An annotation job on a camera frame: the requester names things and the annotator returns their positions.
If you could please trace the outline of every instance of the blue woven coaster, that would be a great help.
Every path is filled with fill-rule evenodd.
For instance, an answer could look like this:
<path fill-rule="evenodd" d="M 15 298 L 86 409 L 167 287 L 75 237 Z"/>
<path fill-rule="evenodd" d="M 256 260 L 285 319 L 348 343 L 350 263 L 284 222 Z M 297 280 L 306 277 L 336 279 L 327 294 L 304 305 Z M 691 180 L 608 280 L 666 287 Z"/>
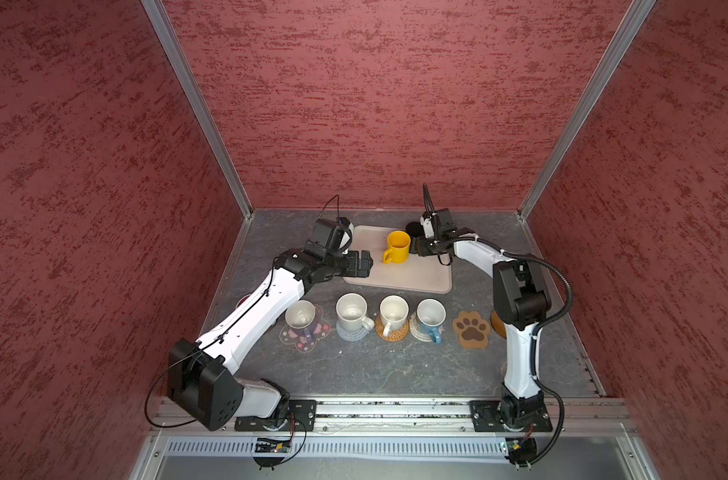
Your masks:
<path fill-rule="evenodd" d="M 361 327 L 358 331 L 350 332 L 340 326 L 340 322 L 337 323 L 337 334 L 340 336 L 341 339 L 346 340 L 348 342 L 358 342 L 362 338 L 366 336 L 367 333 L 369 333 L 369 330 L 367 330 L 364 327 Z"/>

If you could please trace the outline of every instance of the beige tray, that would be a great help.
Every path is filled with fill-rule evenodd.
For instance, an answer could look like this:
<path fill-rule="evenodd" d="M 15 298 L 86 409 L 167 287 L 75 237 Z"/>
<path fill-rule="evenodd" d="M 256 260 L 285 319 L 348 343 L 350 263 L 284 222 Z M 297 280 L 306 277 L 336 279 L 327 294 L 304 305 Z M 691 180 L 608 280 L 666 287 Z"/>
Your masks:
<path fill-rule="evenodd" d="M 384 264 L 382 253 L 388 247 L 388 234 L 398 230 L 387 226 L 357 225 L 353 228 L 350 250 L 369 250 L 374 265 L 367 278 L 344 276 L 353 285 L 382 286 L 417 292 L 447 293 L 452 290 L 452 269 L 436 256 L 409 255 L 403 264 Z"/>

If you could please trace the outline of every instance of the metal corner post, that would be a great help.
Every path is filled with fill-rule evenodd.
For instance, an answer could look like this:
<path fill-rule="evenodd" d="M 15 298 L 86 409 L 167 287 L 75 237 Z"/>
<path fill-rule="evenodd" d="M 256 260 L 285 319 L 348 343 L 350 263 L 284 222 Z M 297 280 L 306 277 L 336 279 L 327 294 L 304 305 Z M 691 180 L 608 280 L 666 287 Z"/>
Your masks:
<path fill-rule="evenodd" d="M 150 23 L 153 25 L 156 35 L 161 42 L 161 46 L 164 48 L 164 52 L 167 54 L 167 58 L 172 64 L 172 69 L 177 75 L 177 80 L 180 81 L 180 85 L 183 87 L 186 97 L 190 102 L 190 106 L 196 114 L 196 118 L 201 125 L 201 129 L 204 131 L 204 136 L 210 143 L 212 152 L 215 154 L 217 163 L 223 170 L 223 175 L 228 182 L 231 192 L 233 192 L 236 202 L 241 209 L 241 213 L 244 218 L 249 218 L 252 215 L 253 207 L 250 200 L 246 197 L 246 191 L 244 186 L 241 184 L 239 175 L 234 167 L 234 162 L 231 161 L 228 149 L 226 149 L 223 138 L 220 136 L 220 132 L 217 130 L 215 121 L 212 118 L 212 113 L 206 106 L 204 96 L 199 90 L 199 85 L 196 83 L 194 72 L 190 70 L 190 65 L 185 58 L 183 49 L 180 43 L 177 41 L 177 35 L 174 33 L 172 23 L 167 16 L 167 11 L 164 9 L 164 5 L 161 0 L 141 0 L 145 12 L 148 14 Z"/>
<path fill-rule="evenodd" d="M 551 154 L 546 159 L 540 175 L 538 175 L 538 178 L 532 184 L 532 188 L 530 188 L 527 197 L 524 198 L 524 202 L 522 202 L 522 206 L 518 210 L 519 216 L 524 220 L 532 213 L 532 209 L 545 191 L 545 187 L 553 177 L 554 172 L 566 155 L 567 150 L 569 150 L 570 145 L 572 145 L 575 137 L 577 137 L 590 111 L 599 100 L 601 92 L 604 91 L 610 78 L 612 78 L 612 74 L 618 68 L 620 60 L 623 59 L 641 25 L 644 24 L 644 20 L 647 18 L 655 1 L 633 0 L 628 7 L 628 10 L 618 25 L 618 30 L 612 36 L 609 45 L 607 45 L 607 50 L 604 51 L 604 55 L 596 66 L 596 70 L 594 70 L 588 84 L 585 86 L 585 90 L 583 90 L 577 106 L 572 111 L 572 115 L 561 131 L 561 136 L 556 140 L 556 145 L 554 145 Z"/>

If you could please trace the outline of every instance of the brown paw print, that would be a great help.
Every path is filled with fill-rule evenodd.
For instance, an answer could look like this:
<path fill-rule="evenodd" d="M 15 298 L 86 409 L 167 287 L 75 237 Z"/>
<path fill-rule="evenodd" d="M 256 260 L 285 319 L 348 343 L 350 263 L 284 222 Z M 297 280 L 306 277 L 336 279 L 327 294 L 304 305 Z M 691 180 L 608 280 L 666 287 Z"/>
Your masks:
<path fill-rule="evenodd" d="M 452 321 L 452 329 L 458 334 L 460 346 L 465 349 L 485 349 L 489 345 L 492 327 L 478 312 L 462 311 Z"/>

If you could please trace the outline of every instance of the yellow mug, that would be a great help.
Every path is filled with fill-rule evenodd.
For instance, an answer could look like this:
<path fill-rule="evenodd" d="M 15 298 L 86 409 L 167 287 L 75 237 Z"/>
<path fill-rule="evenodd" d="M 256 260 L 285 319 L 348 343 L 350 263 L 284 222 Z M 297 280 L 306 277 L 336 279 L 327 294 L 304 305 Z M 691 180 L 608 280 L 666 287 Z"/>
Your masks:
<path fill-rule="evenodd" d="M 403 264 L 409 255 L 409 242 L 411 238 L 407 232 L 397 230 L 388 235 L 388 250 L 382 253 L 384 264 Z"/>

